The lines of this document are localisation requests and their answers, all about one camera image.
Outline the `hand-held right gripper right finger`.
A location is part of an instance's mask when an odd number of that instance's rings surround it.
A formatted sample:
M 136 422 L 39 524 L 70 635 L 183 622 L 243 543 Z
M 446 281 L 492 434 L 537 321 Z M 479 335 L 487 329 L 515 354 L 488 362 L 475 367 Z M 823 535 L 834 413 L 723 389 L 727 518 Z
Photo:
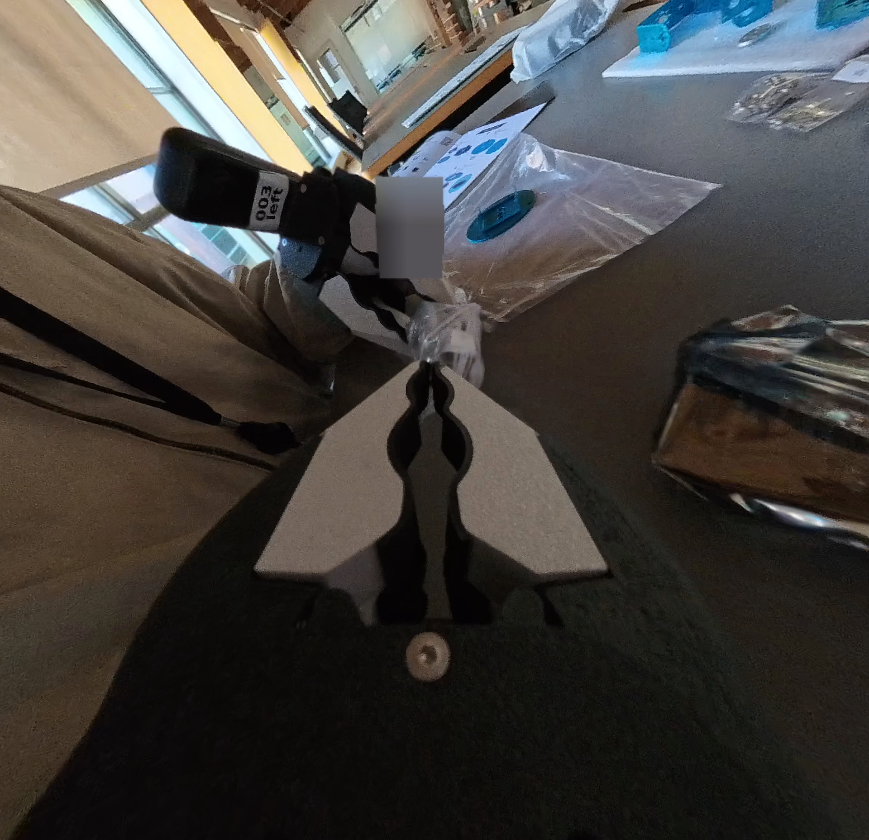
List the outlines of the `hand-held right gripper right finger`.
M 443 578 L 452 619 L 488 624 L 518 590 L 607 577 L 538 433 L 448 368 L 431 371 L 448 492 Z

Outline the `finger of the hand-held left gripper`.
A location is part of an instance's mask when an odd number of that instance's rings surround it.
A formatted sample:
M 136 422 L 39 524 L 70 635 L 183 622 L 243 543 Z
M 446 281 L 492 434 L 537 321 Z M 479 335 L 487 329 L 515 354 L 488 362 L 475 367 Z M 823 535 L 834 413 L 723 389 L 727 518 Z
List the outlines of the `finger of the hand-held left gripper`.
M 427 303 L 448 303 L 451 292 L 440 279 L 389 278 L 379 255 L 350 247 L 342 259 L 342 277 L 353 299 L 383 325 L 407 325 Z
M 387 306 L 382 301 L 375 307 L 400 327 L 400 331 L 382 323 L 374 309 L 361 305 L 353 296 L 348 283 L 341 277 L 329 280 L 320 291 L 320 302 L 324 304 L 354 336 L 372 344 L 405 344 L 402 335 L 407 332 L 409 318 L 406 313 Z

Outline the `small labelled clear zip bag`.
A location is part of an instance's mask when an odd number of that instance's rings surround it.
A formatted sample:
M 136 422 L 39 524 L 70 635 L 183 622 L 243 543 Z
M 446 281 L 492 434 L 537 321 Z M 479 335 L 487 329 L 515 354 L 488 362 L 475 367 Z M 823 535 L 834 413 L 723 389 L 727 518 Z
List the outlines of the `small labelled clear zip bag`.
M 476 303 L 460 305 L 423 301 L 407 324 L 407 346 L 418 361 L 439 364 L 481 388 L 482 311 Z

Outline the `blue perforated round metal plate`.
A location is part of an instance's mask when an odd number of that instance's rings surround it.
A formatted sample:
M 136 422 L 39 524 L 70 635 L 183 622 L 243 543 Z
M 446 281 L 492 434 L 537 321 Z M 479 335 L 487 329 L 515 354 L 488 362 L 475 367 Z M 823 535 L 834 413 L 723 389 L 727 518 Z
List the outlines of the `blue perforated round metal plate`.
M 523 207 L 523 215 L 521 217 L 517 216 L 514 220 L 511 220 L 511 221 L 506 222 L 506 223 L 502 223 L 500 226 L 497 226 L 493 229 L 483 230 L 481 228 L 481 222 L 479 219 L 480 213 L 483 212 L 484 210 L 488 209 L 490 206 L 492 206 L 494 203 L 496 203 L 500 199 L 502 199 L 504 197 L 510 197 L 511 195 L 516 197 L 517 200 L 521 200 L 522 207 Z M 513 227 L 518 225 L 535 207 L 536 193 L 535 193 L 535 191 L 530 190 L 530 189 L 516 190 L 510 194 L 506 194 L 506 195 L 502 196 L 501 198 L 496 200 L 494 203 L 492 203 L 491 205 L 489 205 L 488 207 L 483 209 L 481 212 L 479 212 L 476 216 L 474 216 L 473 220 L 471 221 L 471 223 L 469 224 L 469 226 L 466 230 L 466 238 L 467 238 L 468 242 L 470 242 L 472 244 L 479 244 L 479 243 L 483 243 L 486 241 L 490 241 L 491 239 L 495 239 L 495 238 L 505 234 L 506 232 L 511 230 Z

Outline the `clear plastic bag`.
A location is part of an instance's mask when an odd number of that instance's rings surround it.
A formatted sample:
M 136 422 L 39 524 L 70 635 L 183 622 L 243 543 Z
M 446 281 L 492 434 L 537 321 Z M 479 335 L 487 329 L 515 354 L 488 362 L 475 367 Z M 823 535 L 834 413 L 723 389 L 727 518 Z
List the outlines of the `clear plastic bag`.
M 518 134 L 446 210 L 440 280 L 449 303 L 476 303 L 489 323 L 506 322 L 637 247 L 720 187 Z M 468 242 L 474 216 L 523 189 L 535 191 L 536 204 L 518 225 Z

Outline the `person's left forearm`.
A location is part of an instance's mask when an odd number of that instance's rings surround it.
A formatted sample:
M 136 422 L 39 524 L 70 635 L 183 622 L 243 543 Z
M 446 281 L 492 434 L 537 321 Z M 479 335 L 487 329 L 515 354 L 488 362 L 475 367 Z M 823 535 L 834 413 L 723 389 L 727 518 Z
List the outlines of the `person's left forearm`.
M 298 360 L 332 364 L 353 342 L 350 328 L 314 286 L 291 273 L 278 255 L 254 267 L 229 267 L 222 275 L 262 311 Z

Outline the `grey office desk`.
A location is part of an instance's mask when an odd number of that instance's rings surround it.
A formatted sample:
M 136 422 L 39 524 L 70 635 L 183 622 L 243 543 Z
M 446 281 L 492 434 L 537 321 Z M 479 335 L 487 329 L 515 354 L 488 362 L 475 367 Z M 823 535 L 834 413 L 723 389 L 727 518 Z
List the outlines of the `grey office desk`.
M 381 96 L 365 128 L 363 176 L 373 178 L 404 161 L 430 134 L 456 128 L 504 88 L 513 68 L 512 53 L 498 66 L 493 65 L 480 74 L 414 129 L 402 126 L 402 122 L 441 85 L 506 33 L 481 38 L 470 48 L 442 49 L 429 54 Z

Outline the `large glass window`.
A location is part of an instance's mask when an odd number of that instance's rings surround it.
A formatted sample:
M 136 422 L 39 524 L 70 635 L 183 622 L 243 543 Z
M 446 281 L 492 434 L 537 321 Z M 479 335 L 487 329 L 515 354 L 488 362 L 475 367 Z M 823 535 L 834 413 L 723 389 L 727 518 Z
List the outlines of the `large glass window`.
M 265 157 L 266 152 L 156 20 L 136 0 L 65 0 L 155 101 L 183 128 Z M 277 238 L 232 227 L 194 224 L 166 213 L 154 193 L 156 166 L 135 169 L 66 194 L 73 205 L 141 229 L 224 272 L 271 258 Z

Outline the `beige roller blind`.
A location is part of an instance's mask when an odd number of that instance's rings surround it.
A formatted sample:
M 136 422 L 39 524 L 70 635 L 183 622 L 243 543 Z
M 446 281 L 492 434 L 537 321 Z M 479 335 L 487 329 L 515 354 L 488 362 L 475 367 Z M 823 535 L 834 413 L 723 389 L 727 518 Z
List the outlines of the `beige roller blind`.
M 1 0 L 1 183 L 41 192 L 139 161 L 176 125 L 65 0 Z

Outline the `printed paper sheet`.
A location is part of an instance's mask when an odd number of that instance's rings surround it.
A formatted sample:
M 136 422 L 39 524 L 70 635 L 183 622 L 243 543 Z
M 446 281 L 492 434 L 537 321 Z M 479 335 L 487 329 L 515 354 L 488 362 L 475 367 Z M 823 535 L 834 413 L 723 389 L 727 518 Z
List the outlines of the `printed paper sheet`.
M 514 42 L 521 31 L 522 29 L 515 29 L 494 41 L 472 62 L 465 65 L 457 74 L 441 85 L 401 125 L 405 129 L 414 129 L 442 104 L 469 86 L 480 74 L 493 65 L 498 66 L 512 52 Z

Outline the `silver foil bag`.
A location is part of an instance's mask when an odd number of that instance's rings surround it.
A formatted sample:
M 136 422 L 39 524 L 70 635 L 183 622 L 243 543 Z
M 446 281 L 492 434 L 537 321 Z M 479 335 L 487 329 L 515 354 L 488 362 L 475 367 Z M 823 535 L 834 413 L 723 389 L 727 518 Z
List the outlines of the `silver foil bag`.
M 868 321 L 783 305 L 679 346 L 657 468 L 701 498 L 868 545 Z

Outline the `white foam sheet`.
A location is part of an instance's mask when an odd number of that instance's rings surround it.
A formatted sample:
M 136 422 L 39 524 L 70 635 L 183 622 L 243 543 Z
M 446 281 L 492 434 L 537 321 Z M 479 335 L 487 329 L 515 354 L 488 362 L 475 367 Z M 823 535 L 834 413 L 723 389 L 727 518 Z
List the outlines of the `white foam sheet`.
M 841 66 L 867 49 L 868 19 L 838 29 L 815 27 L 815 0 L 795 0 L 759 23 L 774 29 L 762 40 L 742 47 L 745 31 L 731 24 L 694 22 L 695 33 L 663 53 L 634 48 L 606 68 L 604 79 L 709 74 L 827 70 Z

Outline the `zip bag of gold screws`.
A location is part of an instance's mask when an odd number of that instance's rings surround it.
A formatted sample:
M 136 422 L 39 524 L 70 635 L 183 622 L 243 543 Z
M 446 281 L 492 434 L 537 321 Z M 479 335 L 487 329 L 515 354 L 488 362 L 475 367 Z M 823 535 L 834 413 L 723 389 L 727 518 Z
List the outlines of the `zip bag of gold screws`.
M 829 79 L 771 119 L 774 128 L 808 134 L 861 104 L 868 95 L 867 82 Z

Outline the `black flat base plate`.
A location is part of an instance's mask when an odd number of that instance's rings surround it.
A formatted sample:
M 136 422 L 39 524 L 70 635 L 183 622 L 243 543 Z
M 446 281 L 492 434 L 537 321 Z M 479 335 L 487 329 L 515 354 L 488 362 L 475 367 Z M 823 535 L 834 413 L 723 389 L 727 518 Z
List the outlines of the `black flat base plate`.
M 478 129 L 500 119 L 518 115 L 528 109 L 540 105 L 546 106 L 556 97 L 557 91 L 548 81 L 540 82 L 525 90 L 522 90 L 519 85 L 511 83 L 473 111 L 458 125 L 457 130 L 462 129 L 462 132 L 468 132 Z

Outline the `small dark blue bracket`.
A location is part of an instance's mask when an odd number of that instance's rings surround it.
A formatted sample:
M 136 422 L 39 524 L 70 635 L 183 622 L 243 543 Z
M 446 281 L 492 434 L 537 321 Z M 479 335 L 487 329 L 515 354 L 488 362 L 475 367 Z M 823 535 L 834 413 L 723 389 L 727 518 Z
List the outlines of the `small dark blue bracket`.
M 868 0 L 817 0 L 815 28 L 840 29 L 868 17 Z

